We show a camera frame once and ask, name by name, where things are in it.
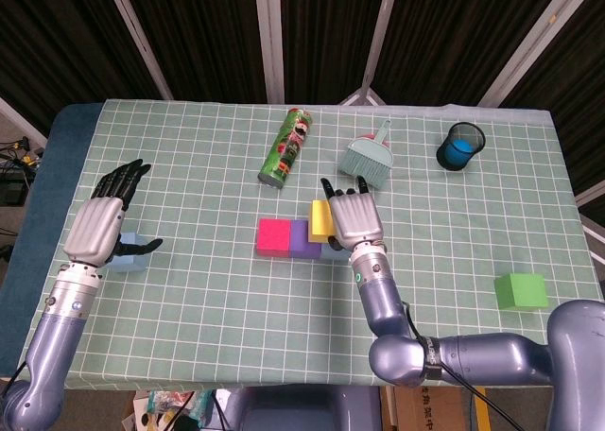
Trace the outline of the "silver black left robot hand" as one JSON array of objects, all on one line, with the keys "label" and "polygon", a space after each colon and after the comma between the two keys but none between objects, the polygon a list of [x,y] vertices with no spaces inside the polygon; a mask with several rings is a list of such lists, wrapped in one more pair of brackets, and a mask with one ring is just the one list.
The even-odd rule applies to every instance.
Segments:
[{"label": "silver black left robot hand", "polygon": [[121,228],[136,188],[151,165],[137,159],[106,174],[78,210],[63,251],[76,264],[103,267],[115,256],[147,255],[163,240],[145,245],[123,243]]}]

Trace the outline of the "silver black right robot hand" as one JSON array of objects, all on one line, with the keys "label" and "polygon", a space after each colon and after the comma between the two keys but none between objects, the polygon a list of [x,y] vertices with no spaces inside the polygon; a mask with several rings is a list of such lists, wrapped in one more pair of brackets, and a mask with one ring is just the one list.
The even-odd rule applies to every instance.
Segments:
[{"label": "silver black right robot hand", "polygon": [[332,184],[321,178],[335,228],[335,235],[328,237],[334,250],[349,250],[362,243],[377,244],[383,240],[384,230],[374,198],[362,176],[357,176],[358,189],[346,192],[334,190]]}]

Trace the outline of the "yellow foam cube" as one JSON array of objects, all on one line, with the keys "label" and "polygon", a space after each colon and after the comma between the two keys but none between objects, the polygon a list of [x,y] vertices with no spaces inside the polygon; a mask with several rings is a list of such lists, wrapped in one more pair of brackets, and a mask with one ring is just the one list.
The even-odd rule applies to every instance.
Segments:
[{"label": "yellow foam cube", "polygon": [[327,200],[314,199],[310,204],[308,218],[308,240],[313,243],[327,243],[336,235],[330,205]]}]

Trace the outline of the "light blue foam cube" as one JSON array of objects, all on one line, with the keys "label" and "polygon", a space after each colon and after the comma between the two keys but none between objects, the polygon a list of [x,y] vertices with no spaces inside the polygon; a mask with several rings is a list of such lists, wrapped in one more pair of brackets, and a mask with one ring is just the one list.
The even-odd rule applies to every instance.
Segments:
[{"label": "light blue foam cube", "polygon": [[[120,242],[131,245],[146,245],[148,240],[138,233],[122,233]],[[106,265],[106,268],[108,271],[117,273],[144,271],[148,267],[150,256],[150,253],[145,255],[115,255]]]},{"label": "light blue foam cube", "polygon": [[320,258],[323,260],[347,262],[351,256],[348,250],[334,250],[329,244],[321,245]]}]

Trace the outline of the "purple foam cube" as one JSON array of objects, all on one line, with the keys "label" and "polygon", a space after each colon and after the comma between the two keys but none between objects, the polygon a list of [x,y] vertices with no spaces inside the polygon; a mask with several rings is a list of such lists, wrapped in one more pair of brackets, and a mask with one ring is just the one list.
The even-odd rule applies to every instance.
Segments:
[{"label": "purple foam cube", "polygon": [[294,259],[320,259],[321,257],[321,243],[309,240],[306,219],[290,222],[289,255]]}]

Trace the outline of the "pink foam cube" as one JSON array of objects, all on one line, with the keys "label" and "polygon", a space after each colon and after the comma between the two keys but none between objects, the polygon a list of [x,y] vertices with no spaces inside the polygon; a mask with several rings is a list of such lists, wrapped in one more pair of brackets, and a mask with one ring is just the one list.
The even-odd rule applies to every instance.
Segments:
[{"label": "pink foam cube", "polygon": [[287,258],[290,250],[291,221],[260,218],[256,236],[256,253],[264,257]]}]

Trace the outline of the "green foam cube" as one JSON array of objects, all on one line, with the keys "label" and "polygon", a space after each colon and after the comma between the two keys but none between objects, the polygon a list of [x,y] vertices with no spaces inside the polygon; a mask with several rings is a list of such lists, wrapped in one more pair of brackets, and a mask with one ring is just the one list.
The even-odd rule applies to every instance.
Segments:
[{"label": "green foam cube", "polygon": [[497,305],[500,310],[535,311],[546,309],[545,279],[539,274],[510,273],[494,280]]}]

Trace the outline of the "teal hand brush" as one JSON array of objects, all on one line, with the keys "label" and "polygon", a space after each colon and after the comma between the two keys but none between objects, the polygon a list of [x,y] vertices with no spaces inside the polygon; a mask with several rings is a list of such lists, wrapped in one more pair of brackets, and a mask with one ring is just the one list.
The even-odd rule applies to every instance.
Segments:
[{"label": "teal hand brush", "polygon": [[393,167],[393,154],[384,144],[391,121],[386,120],[372,138],[352,140],[338,163],[338,170],[352,177],[362,176],[374,188],[382,188]]}]

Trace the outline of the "dark blue table pad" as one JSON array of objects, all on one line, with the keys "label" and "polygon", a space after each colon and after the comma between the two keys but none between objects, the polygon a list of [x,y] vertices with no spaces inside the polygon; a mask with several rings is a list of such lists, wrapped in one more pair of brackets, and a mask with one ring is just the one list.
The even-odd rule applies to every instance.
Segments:
[{"label": "dark blue table pad", "polygon": [[5,281],[0,286],[0,377],[17,369],[103,105],[63,108],[51,127]]}]

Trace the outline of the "red round disc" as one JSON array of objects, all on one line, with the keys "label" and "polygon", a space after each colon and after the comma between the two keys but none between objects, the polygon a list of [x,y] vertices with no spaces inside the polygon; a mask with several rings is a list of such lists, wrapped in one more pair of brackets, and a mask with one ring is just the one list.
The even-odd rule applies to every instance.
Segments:
[{"label": "red round disc", "polygon": [[361,135],[358,138],[359,144],[364,147],[364,149],[369,149],[370,147],[378,147],[382,146],[385,148],[389,148],[389,142],[387,140],[387,133],[383,133],[380,130],[375,132],[369,132]]}]

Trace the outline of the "black device box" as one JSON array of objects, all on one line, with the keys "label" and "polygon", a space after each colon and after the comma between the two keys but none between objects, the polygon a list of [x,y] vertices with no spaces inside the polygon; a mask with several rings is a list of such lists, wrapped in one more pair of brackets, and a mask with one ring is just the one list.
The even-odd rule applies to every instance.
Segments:
[{"label": "black device box", "polygon": [[30,190],[31,183],[25,179],[0,180],[0,207],[22,207]]}]

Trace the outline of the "green Pringles can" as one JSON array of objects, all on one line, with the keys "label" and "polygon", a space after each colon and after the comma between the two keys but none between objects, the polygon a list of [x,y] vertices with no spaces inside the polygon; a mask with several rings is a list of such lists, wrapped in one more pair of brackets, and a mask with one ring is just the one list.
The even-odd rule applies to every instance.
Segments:
[{"label": "green Pringles can", "polygon": [[293,108],[287,112],[269,153],[258,173],[258,180],[281,189],[302,150],[312,125],[309,112]]}]

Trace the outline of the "black mesh pen cup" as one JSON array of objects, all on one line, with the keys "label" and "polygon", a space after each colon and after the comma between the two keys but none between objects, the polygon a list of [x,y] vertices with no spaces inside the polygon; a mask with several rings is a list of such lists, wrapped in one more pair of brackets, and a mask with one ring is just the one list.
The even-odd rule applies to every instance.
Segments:
[{"label": "black mesh pen cup", "polygon": [[449,129],[446,138],[441,143],[440,147],[437,150],[437,154],[436,154],[438,163],[443,168],[445,168],[446,170],[450,170],[450,171],[459,171],[467,165],[466,164],[463,168],[454,168],[452,165],[450,165],[445,160],[445,157],[444,157],[445,148],[448,145],[448,143],[453,139],[464,139],[467,142],[469,142],[471,145],[473,145],[475,148],[473,157],[484,148],[485,143],[486,143],[485,134],[479,126],[477,126],[473,123],[470,123],[470,122],[458,122],[458,123],[454,124]]}]

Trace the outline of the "green checkered tablecloth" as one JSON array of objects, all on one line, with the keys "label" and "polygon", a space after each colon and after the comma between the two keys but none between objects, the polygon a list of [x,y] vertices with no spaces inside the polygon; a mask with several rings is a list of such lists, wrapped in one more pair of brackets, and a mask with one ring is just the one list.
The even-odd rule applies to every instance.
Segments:
[{"label": "green checkered tablecloth", "polygon": [[[124,230],[163,243],[146,270],[104,276],[69,388],[373,384],[372,333],[348,266],[263,258],[255,242],[260,218],[308,217],[321,178],[350,186],[337,170],[348,142],[386,120],[394,166],[375,199],[395,281],[421,332],[544,342],[547,310],[498,308],[493,283],[507,273],[543,275],[550,306],[599,294],[546,112],[313,107],[309,138],[278,190],[256,175],[282,106],[102,105],[48,274],[65,261],[63,242],[95,184],[135,159],[151,168]],[[436,154],[458,122],[479,126],[486,143],[450,171]]]}]

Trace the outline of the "colourful printed papers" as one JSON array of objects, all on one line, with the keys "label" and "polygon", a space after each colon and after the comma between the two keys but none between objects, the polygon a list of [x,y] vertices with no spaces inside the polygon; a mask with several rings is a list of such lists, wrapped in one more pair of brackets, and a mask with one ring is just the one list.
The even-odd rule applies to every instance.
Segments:
[{"label": "colourful printed papers", "polygon": [[202,431],[212,419],[211,390],[137,390],[120,431]]}]

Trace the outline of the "blue-grey robot torso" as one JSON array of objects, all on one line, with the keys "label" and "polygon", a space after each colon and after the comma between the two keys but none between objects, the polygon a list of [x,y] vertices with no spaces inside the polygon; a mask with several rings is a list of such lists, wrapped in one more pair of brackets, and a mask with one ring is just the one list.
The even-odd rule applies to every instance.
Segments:
[{"label": "blue-grey robot torso", "polygon": [[239,388],[223,410],[233,431],[382,431],[377,387]]}]

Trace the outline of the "brown cardboard box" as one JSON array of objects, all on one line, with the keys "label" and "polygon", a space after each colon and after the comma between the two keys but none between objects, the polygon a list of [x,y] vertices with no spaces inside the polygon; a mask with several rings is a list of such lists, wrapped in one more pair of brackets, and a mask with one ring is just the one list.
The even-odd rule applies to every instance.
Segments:
[{"label": "brown cardboard box", "polygon": [[394,389],[398,431],[469,431],[463,392],[457,387]]}]

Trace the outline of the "yellow bar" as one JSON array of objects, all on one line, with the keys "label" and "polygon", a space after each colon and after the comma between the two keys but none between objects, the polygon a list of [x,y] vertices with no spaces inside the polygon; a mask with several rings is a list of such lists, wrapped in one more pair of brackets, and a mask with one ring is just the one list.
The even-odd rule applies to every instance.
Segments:
[{"label": "yellow bar", "polygon": [[477,431],[492,431],[488,405],[479,397],[474,396]]}]

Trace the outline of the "white frame bar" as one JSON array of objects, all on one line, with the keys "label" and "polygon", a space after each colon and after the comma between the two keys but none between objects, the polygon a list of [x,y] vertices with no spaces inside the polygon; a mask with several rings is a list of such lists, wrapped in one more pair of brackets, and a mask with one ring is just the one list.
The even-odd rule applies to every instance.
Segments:
[{"label": "white frame bar", "polygon": [[22,131],[30,141],[33,141],[39,147],[46,148],[48,141],[47,137],[28,122],[2,97],[0,97],[0,114],[13,126]]},{"label": "white frame bar", "polygon": [[576,195],[576,205],[580,208],[603,195],[605,195],[605,180],[598,182],[592,187]]},{"label": "white frame bar", "polygon": [[605,244],[605,228],[583,214],[580,214],[579,216],[583,230],[595,240],[598,240],[600,243]]}]

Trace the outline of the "white frame post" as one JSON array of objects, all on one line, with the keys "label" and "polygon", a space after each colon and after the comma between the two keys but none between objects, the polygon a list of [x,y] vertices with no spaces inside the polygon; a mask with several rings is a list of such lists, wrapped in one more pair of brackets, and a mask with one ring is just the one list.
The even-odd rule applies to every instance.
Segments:
[{"label": "white frame post", "polygon": [[281,0],[256,0],[261,53],[269,104],[285,104]]},{"label": "white frame post", "polygon": [[551,0],[477,106],[496,108],[519,84],[585,0]]},{"label": "white frame post", "polygon": [[160,95],[164,100],[172,100],[174,98],[173,93],[168,86],[162,68],[152,50],[131,1],[113,0],[113,2]]},{"label": "white frame post", "polygon": [[389,27],[395,0],[382,0],[378,11],[370,52],[360,87],[340,102],[341,106],[384,106],[385,101],[372,88],[372,82]]}]

